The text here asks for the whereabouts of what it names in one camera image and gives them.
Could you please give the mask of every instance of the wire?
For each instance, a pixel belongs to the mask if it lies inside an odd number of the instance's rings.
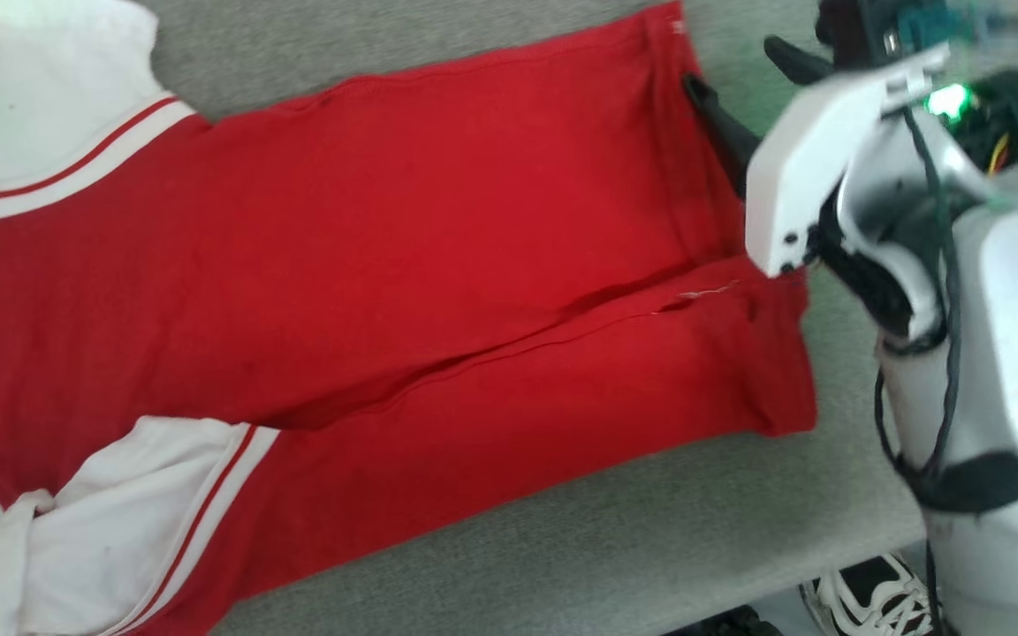
[[[957,240],[953,233],[953,220],[949,217],[949,193],[937,172],[934,154],[929,152],[928,142],[926,142],[924,134],[921,133],[921,128],[918,128],[913,110],[905,109],[902,112],[902,117],[905,118],[909,132],[914,138],[914,150],[917,150],[917,157],[925,166],[925,180],[928,183],[929,191],[937,196],[938,233],[941,234],[939,237],[941,238],[941,256],[945,261],[945,321],[949,341],[949,352],[946,358],[945,410],[941,418],[941,427],[938,429],[937,442],[934,444],[934,451],[930,452],[925,465],[916,472],[920,478],[932,480],[941,473],[946,446],[949,443],[949,433],[953,430],[954,415],[957,413],[957,398],[961,393],[961,265],[959,265],[957,257]],[[874,380],[874,426],[878,429],[878,436],[880,436],[882,451],[885,452],[886,458],[895,471],[901,474],[913,473],[912,468],[906,465],[904,456],[900,452],[894,452],[890,446],[890,439],[886,431],[885,388],[886,374],[880,369],[878,379]],[[928,543],[925,545],[925,554],[929,619],[934,621],[934,636],[942,636],[945,633],[945,626],[941,621],[937,566],[934,563],[932,547]]]
[[[945,633],[941,623],[941,595],[937,591],[937,563],[934,562],[934,544],[925,540],[925,588],[929,592],[929,619],[934,621],[934,636]]]
[[[949,433],[953,430],[954,417],[957,414],[957,398],[961,394],[961,265],[957,257],[957,240],[953,233],[953,220],[949,218],[949,193],[941,176],[937,172],[934,154],[929,152],[924,134],[917,126],[917,120],[910,109],[905,109],[902,116],[909,126],[909,132],[914,137],[914,149],[917,157],[925,165],[925,180],[929,191],[937,196],[937,224],[941,239],[941,256],[945,262],[945,321],[949,339],[949,352],[946,356],[946,390],[944,412],[941,416],[941,427],[938,429],[937,442],[932,454],[921,468],[921,476],[941,473],[945,459]]]
[[[993,150],[993,160],[988,161],[988,176],[993,177],[1001,172],[1003,165],[1008,162],[1008,148],[1011,144],[1011,133],[1005,132],[1005,136],[997,141],[997,148]]]

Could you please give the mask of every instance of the black and white sneaker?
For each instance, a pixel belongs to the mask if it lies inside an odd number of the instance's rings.
[[[928,590],[897,555],[884,555],[800,585],[827,636],[926,636]]]

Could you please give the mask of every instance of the black strap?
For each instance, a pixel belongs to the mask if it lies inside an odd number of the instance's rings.
[[[981,515],[1018,502],[1018,456],[1013,452],[989,452],[936,476],[920,475],[902,458],[896,467],[917,503],[930,511]]]

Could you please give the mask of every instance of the white sleeve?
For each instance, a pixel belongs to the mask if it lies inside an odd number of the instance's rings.
[[[0,190],[68,168],[165,96],[155,32],[125,0],[0,0]]]
[[[177,594],[278,431],[139,418],[0,517],[0,636],[134,631]]]

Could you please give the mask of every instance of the gray fabric surface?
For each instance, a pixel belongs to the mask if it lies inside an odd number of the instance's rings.
[[[150,0],[159,79],[214,117],[362,72],[526,44],[645,0]],[[760,38],[806,44],[813,1],[691,0],[706,73],[762,129],[792,94]],[[1018,62],[1003,44],[958,63]],[[1018,172],[1006,177],[1018,189]],[[221,635],[654,636],[921,534],[869,419],[873,330],[825,271],[807,341],[816,431],[663,452],[246,600]]]

